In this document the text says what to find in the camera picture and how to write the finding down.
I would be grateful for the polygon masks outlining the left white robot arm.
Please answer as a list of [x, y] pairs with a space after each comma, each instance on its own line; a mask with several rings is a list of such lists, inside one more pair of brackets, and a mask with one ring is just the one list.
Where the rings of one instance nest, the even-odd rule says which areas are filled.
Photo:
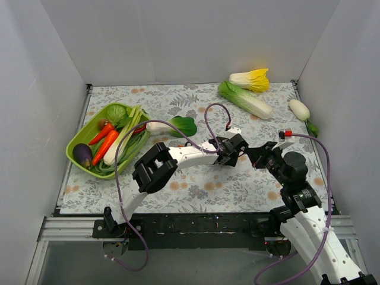
[[128, 186], [118, 187], [118, 205], [104, 208], [104, 228], [111, 236], [121, 237], [126, 232], [126, 222], [145, 197], [163, 189], [177, 171], [198, 165], [234, 167], [247, 148], [248, 143], [238, 133], [210, 139], [198, 148], [155, 144], [134, 164]]

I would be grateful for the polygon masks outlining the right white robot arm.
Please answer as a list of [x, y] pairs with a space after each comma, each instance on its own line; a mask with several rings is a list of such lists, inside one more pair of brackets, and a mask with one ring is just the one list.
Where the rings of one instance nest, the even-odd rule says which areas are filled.
[[282, 144], [267, 142], [248, 148], [252, 165], [267, 169], [282, 186], [284, 206], [271, 210], [269, 230], [284, 236], [294, 246], [306, 267], [282, 284], [289, 284], [308, 271], [319, 284], [376, 284], [373, 275], [365, 274], [350, 258], [331, 227], [331, 211], [306, 180], [305, 157], [297, 152], [282, 153]]

